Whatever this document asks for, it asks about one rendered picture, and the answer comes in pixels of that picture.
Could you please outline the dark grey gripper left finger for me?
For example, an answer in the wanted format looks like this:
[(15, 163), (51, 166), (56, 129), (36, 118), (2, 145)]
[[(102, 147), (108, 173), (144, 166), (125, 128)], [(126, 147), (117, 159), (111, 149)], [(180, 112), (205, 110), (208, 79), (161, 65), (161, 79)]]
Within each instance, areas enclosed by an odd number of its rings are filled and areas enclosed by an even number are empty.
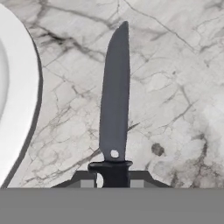
[(96, 188), (96, 175), (88, 171), (77, 171), (69, 180), (63, 181), (53, 188)]

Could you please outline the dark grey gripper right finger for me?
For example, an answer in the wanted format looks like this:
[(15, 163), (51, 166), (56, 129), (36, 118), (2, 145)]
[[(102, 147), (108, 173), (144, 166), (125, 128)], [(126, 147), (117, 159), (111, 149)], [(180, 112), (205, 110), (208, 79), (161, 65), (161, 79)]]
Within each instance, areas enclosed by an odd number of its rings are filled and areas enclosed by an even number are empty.
[(130, 171), (131, 188), (171, 188), (170, 185), (155, 180), (148, 171)]

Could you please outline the dark grey butter knife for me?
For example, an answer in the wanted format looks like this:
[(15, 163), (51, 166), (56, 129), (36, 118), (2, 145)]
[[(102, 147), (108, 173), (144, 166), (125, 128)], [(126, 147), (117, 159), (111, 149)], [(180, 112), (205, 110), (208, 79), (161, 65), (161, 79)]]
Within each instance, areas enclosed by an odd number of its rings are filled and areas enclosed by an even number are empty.
[(99, 150), (104, 160), (87, 167), (90, 172), (102, 175), (103, 187), (130, 186), (132, 162), (125, 159), (129, 100), (129, 23), (124, 21), (113, 33), (105, 58), (99, 128)]

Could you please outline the white plate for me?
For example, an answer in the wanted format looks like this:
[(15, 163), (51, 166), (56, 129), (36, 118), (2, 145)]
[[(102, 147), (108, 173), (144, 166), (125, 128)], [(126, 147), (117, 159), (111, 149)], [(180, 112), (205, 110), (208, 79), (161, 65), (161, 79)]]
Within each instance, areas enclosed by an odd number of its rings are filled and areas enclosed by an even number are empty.
[(9, 185), (25, 157), (42, 93), (42, 66), (33, 38), (0, 4), (0, 189)]

